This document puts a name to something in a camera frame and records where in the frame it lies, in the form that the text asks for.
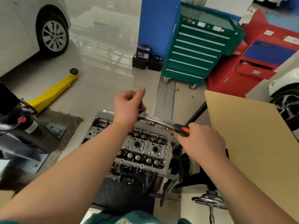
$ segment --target ratchet wrench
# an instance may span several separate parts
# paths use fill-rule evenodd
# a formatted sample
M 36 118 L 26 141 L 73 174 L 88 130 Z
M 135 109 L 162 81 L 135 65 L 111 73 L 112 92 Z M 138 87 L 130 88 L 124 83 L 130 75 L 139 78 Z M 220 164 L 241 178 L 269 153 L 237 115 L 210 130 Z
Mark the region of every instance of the ratchet wrench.
M 138 119 L 144 119 L 147 121 L 158 123 L 162 126 L 165 126 L 169 129 L 173 130 L 174 132 L 177 132 L 181 136 L 188 137 L 190 134 L 190 129 L 188 127 L 185 127 L 181 124 L 173 123 L 170 121 L 165 121 L 165 120 L 162 120 L 155 116 L 151 116 L 151 115 L 147 114 L 146 112 L 144 112 L 143 110 L 139 110 Z

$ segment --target car door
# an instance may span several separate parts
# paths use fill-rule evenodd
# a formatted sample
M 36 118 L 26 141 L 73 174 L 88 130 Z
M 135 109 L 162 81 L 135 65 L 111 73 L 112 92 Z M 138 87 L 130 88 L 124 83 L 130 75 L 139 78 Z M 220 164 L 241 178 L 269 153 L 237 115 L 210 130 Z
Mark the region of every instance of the car door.
M 0 76 L 29 58 L 32 49 L 32 41 L 9 0 L 0 0 Z

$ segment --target forearm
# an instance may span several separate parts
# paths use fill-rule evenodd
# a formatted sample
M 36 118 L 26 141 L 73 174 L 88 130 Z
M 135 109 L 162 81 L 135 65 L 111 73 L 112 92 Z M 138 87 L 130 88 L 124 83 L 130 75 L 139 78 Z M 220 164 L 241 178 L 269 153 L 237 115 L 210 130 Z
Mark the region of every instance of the forearm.
M 202 168 L 221 192 L 235 223 L 297 223 L 227 158 L 216 156 Z
M 29 184 L 0 211 L 0 219 L 80 223 L 129 130 L 111 124 Z

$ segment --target bolt hole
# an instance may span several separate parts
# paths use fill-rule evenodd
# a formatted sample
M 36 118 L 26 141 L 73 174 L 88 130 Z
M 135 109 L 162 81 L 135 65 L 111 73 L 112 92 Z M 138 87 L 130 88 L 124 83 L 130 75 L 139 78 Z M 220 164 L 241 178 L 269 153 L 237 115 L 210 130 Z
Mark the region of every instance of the bolt hole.
M 136 148 L 140 148 L 141 147 L 141 143 L 139 141 L 137 141 L 137 142 L 134 143 L 134 146 Z
M 154 147 L 152 148 L 152 151 L 153 151 L 154 153 L 158 153 L 158 152 L 160 151 L 160 149 L 159 149 L 157 146 L 154 146 Z

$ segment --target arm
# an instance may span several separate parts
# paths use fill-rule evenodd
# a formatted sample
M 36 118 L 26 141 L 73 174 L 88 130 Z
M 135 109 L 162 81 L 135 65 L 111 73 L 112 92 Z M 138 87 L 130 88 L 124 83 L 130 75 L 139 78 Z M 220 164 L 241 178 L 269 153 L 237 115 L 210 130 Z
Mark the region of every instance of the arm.
M 235 223 L 297 224 L 226 157 L 225 141 L 216 130 L 196 123 L 189 127 L 190 136 L 178 139 L 219 189 Z
M 115 98 L 114 121 L 25 187 L 0 210 L 22 224 L 80 223 L 134 126 L 145 89 Z

